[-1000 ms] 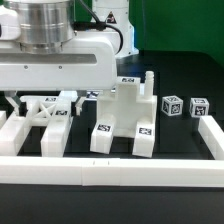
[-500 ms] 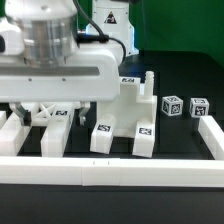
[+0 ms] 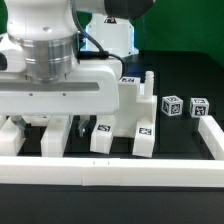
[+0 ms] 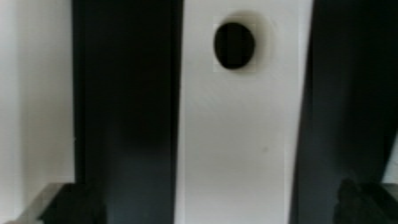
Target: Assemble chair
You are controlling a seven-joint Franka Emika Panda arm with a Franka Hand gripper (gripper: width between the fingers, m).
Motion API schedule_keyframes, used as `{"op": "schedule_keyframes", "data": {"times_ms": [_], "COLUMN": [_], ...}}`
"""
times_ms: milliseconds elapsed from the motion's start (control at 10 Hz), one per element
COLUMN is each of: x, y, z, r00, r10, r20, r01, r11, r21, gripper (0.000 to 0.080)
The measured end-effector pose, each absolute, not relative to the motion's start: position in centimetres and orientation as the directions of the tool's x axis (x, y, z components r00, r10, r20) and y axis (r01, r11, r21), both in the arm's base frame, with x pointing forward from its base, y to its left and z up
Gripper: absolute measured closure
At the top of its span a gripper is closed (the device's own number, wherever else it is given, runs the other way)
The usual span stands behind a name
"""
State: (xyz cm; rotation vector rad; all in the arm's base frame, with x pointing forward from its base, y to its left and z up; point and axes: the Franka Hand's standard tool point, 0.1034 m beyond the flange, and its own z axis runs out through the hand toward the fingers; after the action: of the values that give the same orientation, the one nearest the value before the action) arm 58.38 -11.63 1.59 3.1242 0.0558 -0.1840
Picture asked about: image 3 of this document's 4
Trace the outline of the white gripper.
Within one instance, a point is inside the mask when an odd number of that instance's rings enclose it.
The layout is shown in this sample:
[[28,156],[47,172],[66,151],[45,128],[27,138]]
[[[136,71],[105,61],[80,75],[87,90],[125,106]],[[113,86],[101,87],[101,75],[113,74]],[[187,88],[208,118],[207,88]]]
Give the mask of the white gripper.
[[0,53],[0,115],[12,116],[23,138],[31,124],[21,115],[81,115],[78,132],[83,137],[89,115],[113,114],[119,108],[122,64],[117,59],[82,60],[56,84],[34,84],[25,78],[24,68]]

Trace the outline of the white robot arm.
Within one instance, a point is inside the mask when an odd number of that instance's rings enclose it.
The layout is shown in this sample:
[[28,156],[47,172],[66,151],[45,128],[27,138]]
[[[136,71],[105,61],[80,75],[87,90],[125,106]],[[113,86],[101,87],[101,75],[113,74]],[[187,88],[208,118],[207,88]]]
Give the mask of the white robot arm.
[[21,131],[26,116],[100,115],[119,108],[121,75],[111,54],[78,50],[77,13],[136,19],[155,0],[4,0],[7,32],[0,34],[0,115]]

